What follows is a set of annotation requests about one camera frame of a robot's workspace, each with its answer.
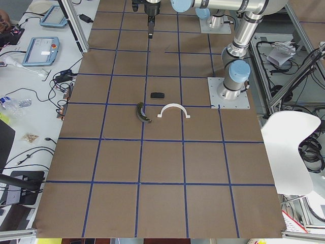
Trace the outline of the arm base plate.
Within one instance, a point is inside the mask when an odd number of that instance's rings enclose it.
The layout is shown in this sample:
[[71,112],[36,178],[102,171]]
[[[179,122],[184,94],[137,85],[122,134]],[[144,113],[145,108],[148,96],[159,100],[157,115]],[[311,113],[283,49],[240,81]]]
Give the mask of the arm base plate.
[[224,86],[223,77],[208,77],[211,109],[250,109],[244,83],[239,90],[231,91]]
[[208,24],[208,20],[199,19],[200,29],[203,34],[220,34],[220,35],[230,35],[231,25],[229,23],[223,23],[218,25]]

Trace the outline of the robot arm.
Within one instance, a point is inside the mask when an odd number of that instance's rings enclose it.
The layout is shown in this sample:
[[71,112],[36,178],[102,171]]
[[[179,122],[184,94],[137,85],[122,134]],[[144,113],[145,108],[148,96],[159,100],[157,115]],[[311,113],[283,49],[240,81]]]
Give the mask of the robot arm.
[[210,28],[219,28],[224,24],[225,10],[196,8],[196,15],[201,23],[205,23]]
[[225,78],[217,88],[224,100],[235,100],[242,92],[241,87],[248,80],[250,66],[241,59],[246,55],[249,42],[265,15],[281,10],[287,1],[171,1],[176,12],[182,13],[190,8],[197,10],[234,10],[243,12],[243,19],[236,30],[233,41],[222,52]]

